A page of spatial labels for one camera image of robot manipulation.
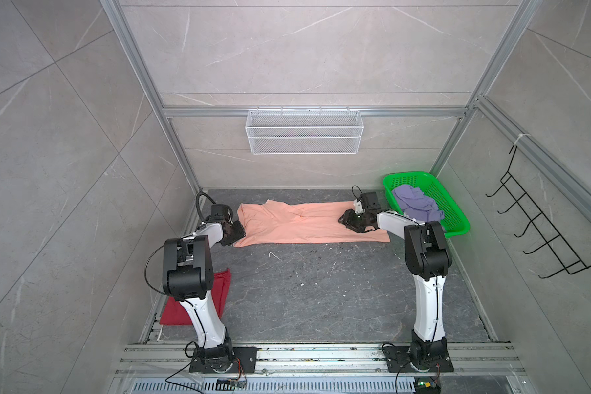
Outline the salmon pink t shirt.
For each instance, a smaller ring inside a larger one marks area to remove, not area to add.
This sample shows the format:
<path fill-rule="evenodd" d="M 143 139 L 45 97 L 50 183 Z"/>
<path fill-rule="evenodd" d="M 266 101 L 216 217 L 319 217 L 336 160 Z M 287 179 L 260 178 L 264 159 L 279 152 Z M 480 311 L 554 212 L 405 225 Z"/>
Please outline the salmon pink t shirt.
<path fill-rule="evenodd" d="M 234 246 L 261 244 L 389 243 L 384 230 L 357 233 L 338 222 L 351 201 L 288 205 L 267 200 L 262 205 L 242 204 L 237 210 L 246 236 Z"/>

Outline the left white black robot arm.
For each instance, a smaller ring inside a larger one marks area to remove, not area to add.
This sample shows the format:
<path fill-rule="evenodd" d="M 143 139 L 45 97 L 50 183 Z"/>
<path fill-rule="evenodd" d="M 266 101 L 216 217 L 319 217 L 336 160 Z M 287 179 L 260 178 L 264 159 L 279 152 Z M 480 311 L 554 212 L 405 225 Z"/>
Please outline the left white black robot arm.
<path fill-rule="evenodd" d="M 213 302 L 211 248 L 229 246 L 245 236 L 240 222 L 204 223 L 190 236 L 164 242 L 162 288 L 187 312 L 197 335 L 195 357 L 218 373 L 231 369 L 235 353 Z"/>

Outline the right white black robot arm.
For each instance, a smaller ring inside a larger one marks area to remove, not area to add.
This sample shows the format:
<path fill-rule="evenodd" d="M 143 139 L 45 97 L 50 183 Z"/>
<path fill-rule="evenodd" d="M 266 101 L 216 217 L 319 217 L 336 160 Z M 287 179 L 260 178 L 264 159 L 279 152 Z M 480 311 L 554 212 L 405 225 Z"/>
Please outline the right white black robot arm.
<path fill-rule="evenodd" d="M 402 238 L 416 294 L 407 362 L 420 372 L 452 371 L 443 325 L 443 290 L 452 261 L 442 225 L 422 223 L 392 211 L 356 213 L 353 209 L 346 210 L 338 222 L 357 233 L 380 229 Z"/>

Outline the purple t shirt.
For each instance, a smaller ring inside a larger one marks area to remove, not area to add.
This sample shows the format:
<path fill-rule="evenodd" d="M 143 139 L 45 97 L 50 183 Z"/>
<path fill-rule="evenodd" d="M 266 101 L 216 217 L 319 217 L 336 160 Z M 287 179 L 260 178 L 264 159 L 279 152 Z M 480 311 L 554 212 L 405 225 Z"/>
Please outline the purple t shirt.
<path fill-rule="evenodd" d="M 435 199 L 425 195 L 418 187 L 400 185 L 392 190 L 392 195 L 399 210 L 418 222 L 440 222 L 445 218 Z"/>

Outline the green plastic laundry basket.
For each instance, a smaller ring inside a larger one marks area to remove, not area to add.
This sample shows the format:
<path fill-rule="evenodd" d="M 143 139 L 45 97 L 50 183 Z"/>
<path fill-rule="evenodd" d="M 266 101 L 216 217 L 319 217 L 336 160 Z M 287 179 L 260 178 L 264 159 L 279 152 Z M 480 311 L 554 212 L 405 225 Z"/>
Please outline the green plastic laundry basket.
<path fill-rule="evenodd" d="M 435 176 L 428 172 L 400 172 L 385 176 L 383 187 L 387 202 L 398 213 L 403 213 L 403 211 L 393 195 L 393 190 L 402 185 L 419 188 L 426 196 L 434 200 L 444 213 L 441 225 L 447 239 L 469 232 L 471 225 L 466 215 Z"/>

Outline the folded dark red t shirt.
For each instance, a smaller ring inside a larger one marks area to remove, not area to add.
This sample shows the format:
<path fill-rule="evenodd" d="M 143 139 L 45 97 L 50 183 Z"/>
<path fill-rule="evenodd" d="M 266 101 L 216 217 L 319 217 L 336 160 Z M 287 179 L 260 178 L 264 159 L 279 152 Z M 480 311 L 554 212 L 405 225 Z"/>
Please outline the folded dark red t shirt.
<path fill-rule="evenodd" d="M 228 298 L 228 292 L 231 286 L 231 270 L 214 274 L 214 283 L 212 297 L 218 317 L 222 318 Z M 192 326 L 190 316 L 183 306 L 169 297 L 164 311 L 160 318 L 160 324 L 163 326 Z"/>

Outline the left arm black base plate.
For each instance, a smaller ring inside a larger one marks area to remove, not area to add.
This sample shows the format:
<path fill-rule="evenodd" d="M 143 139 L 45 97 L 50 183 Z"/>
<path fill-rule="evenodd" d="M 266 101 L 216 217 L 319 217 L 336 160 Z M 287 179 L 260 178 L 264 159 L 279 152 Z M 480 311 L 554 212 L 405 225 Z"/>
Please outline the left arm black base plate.
<path fill-rule="evenodd" d="M 192 356 L 189 371 L 203 374 L 253 374 L 257 362 L 258 348 L 253 346 L 235 346 L 232 349 L 226 347 L 200 348 L 195 356 Z"/>

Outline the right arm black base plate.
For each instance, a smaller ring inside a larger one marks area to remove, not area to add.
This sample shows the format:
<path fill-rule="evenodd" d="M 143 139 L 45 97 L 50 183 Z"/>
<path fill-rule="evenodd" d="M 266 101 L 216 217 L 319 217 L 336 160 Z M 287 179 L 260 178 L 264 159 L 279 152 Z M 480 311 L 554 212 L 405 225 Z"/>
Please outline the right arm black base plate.
<path fill-rule="evenodd" d="M 396 346 L 386 342 L 381 351 L 391 373 L 452 373 L 454 371 L 448 353 L 429 354 L 410 346 Z"/>

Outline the aluminium rail base frame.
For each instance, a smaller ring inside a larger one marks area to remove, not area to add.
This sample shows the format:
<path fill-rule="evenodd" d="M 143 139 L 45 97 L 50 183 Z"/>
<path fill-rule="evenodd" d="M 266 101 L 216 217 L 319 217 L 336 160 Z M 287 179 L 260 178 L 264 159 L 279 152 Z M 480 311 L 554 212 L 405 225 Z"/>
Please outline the aluminium rail base frame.
<path fill-rule="evenodd" d="M 391 373 L 378 343 L 249 344 L 253 374 L 189 371 L 190 346 L 130 345 L 108 393 L 533 393 L 508 343 L 453 343 L 452 373 Z"/>

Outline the aluminium frame profiles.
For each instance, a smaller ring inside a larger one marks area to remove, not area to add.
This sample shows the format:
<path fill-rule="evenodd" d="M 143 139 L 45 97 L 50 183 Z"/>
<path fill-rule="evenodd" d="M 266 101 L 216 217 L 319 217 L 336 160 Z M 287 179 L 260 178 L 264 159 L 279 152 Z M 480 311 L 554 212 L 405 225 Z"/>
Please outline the aluminium frame profiles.
<path fill-rule="evenodd" d="M 515 48 L 515 36 L 522 33 L 525 23 L 529 22 L 532 14 L 539 7 L 538 1 L 524 1 L 517 9 L 514 20 L 507 28 L 504 43 L 498 46 L 497 52 L 489 62 L 488 68 L 479 82 L 479 88 L 471 95 L 469 103 L 462 106 L 455 105 L 420 105 L 420 106 L 357 106 L 355 108 L 364 117 L 392 117 L 392 118 L 436 118 L 454 117 L 456 126 L 448 136 L 441 153 L 433 164 L 432 170 L 440 173 L 444 164 L 450 158 L 453 149 L 461 140 L 463 132 L 468 128 L 471 118 L 476 113 L 482 113 L 492 125 L 499 129 L 509 141 L 514 144 L 528 160 L 550 180 L 555 187 L 587 218 L 591 223 L 591 191 L 581 180 L 570 172 L 554 155 L 547 151 L 533 136 L 518 126 L 505 112 L 492 101 L 486 92 L 489 85 L 497 80 L 497 73 L 506 63 L 506 58 Z M 136 74 L 142 90 L 149 103 L 154 107 L 156 118 L 164 128 L 165 134 L 172 145 L 177 158 L 182 162 L 188 182 L 195 183 L 196 178 L 190 170 L 190 164 L 182 151 L 182 144 L 172 134 L 169 118 L 190 117 L 244 117 L 251 106 L 174 106 L 166 107 L 162 103 L 154 82 L 149 75 L 143 57 L 138 49 L 135 38 L 128 26 L 128 22 L 117 1 L 104 1 L 103 10 L 106 12 L 113 29 L 115 29 L 121 46 Z"/>

